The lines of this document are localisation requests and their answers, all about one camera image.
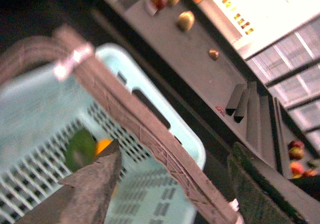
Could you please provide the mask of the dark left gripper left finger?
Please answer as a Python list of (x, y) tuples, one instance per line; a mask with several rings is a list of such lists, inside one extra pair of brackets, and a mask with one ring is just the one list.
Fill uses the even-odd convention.
[(60, 181), (61, 188), (29, 211), (19, 224), (102, 224), (122, 168), (118, 139), (93, 161)]

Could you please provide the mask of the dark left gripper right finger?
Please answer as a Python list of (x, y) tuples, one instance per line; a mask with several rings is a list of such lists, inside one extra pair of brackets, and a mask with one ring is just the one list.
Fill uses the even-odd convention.
[(320, 203), (242, 143), (227, 158), (233, 191), (247, 224), (318, 224)]

